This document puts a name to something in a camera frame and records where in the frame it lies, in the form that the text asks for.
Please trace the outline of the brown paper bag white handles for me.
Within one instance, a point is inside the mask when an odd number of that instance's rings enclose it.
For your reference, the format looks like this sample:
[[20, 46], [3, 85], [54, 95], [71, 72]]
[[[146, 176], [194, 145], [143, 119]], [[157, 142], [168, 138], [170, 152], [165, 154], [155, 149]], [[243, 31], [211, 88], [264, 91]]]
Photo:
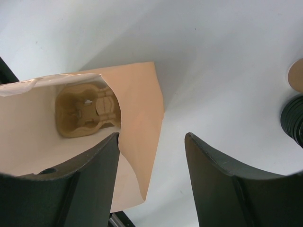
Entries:
[[[120, 127], [85, 137], [62, 137], [55, 124], [55, 99], [67, 86], [109, 86], [120, 105]], [[0, 170], [14, 176], [37, 174], [119, 133], [111, 211], [146, 200], [157, 152], [164, 104], [153, 62], [57, 74], [0, 87]]]

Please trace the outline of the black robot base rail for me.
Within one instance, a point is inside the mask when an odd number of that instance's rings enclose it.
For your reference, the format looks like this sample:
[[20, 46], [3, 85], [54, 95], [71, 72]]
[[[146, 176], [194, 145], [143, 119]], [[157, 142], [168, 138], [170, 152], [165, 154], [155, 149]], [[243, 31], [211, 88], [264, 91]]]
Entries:
[[0, 58], [0, 84], [2, 85], [15, 82], [19, 82], [19, 79], [15, 76], [4, 60]]

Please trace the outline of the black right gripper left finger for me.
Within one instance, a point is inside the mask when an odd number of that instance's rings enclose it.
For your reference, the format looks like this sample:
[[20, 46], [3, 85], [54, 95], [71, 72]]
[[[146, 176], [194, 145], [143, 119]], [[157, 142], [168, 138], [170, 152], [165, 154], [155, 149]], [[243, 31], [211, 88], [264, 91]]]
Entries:
[[112, 133], [36, 175], [1, 174], [1, 226], [107, 226], [120, 155], [118, 136]]

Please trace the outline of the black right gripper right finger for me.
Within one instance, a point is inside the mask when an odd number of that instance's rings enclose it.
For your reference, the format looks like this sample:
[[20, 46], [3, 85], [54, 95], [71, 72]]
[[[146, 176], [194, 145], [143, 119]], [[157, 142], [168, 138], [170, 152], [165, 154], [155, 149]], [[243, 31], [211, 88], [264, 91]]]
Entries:
[[303, 174], [279, 175], [228, 156], [192, 133], [185, 149], [201, 227], [300, 227]]

